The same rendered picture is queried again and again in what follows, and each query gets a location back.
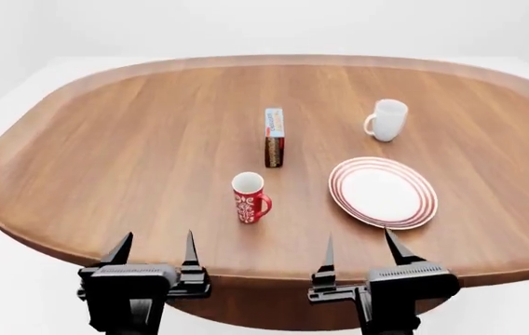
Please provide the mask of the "red patterned mug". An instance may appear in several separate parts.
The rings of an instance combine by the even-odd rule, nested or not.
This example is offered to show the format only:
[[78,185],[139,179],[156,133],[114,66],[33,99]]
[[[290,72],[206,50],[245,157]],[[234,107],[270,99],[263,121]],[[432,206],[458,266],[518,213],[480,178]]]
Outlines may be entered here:
[[264,193],[264,178],[256,172],[241,172],[231,180],[237,217],[253,224],[269,213],[273,203]]

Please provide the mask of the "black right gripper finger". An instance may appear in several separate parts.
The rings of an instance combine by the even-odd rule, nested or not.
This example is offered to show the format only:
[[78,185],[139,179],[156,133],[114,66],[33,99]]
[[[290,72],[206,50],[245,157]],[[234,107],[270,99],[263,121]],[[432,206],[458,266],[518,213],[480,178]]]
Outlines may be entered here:
[[323,264],[311,275],[313,289],[334,289],[336,286],[332,236],[329,236]]
[[385,238],[390,249],[391,255],[394,262],[398,266],[413,264],[415,262],[426,261],[419,256],[416,256],[412,253],[405,245],[403,245],[396,234],[394,234],[390,229],[385,228]]

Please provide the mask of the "white mug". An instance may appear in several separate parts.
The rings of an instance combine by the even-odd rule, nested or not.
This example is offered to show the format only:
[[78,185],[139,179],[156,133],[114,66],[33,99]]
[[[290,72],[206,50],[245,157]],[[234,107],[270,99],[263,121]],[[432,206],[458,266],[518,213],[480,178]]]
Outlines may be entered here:
[[378,141],[393,141],[405,125],[408,106],[399,100],[378,100],[363,123],[364,132]]

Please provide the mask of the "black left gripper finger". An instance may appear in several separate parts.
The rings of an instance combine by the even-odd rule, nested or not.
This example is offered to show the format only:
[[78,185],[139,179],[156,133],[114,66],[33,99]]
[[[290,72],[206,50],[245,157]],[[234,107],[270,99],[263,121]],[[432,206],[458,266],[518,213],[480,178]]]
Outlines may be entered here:
[[128,232],[123,239],[100,261],[100,266],[126,264],[133,241],[133,233]]
[[181,272],[184,275],[197,275],[204,273],[203,267],[201,267],[199,264],[194,235],[192,231],[188,231],[186,237],[185,256],[183,264],[181,266]]

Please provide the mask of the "white plate with red rings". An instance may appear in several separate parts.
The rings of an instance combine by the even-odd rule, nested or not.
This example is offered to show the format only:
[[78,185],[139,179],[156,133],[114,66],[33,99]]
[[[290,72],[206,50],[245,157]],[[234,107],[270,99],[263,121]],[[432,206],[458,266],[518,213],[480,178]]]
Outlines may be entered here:
[[435,190],[419,172],[388,158],[357,157],[332,169],[332,200],[349,216],[379,228],[410,230],[437,214]]

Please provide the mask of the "wooden oval table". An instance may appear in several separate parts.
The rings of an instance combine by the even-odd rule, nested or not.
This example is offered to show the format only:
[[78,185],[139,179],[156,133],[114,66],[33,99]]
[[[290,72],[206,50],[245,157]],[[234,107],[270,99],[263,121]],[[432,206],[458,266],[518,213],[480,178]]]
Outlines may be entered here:
[[[379,100],[409,113],[393,141],[367,135]],[[281,108],[282,167],[265,166],[265,109]],[[188,231],[213,280],[177,306],[274,330],[355,328],[349,303],[311,305],[329,236],[338,281],[392,259],[384,235],[331,200],[357,156],[391,158],[437,192],[438,214],[399,237],[465,287],[529,279],[529,80],[434,60],[242,56],[166,60],[92,74],[0,133],[0,230],[88,265],[128,232],[137,262],[179,264]],[[231,180],[264,178],[273,206],[237,217]]]

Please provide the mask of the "chocolate pudding box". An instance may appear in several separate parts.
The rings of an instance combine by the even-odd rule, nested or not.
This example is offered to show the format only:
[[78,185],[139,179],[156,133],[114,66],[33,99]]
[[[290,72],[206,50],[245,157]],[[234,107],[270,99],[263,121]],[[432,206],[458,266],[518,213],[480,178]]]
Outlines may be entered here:
[[285,127],[281,108],[264,111],[264,165],[280,168],[284,161]]

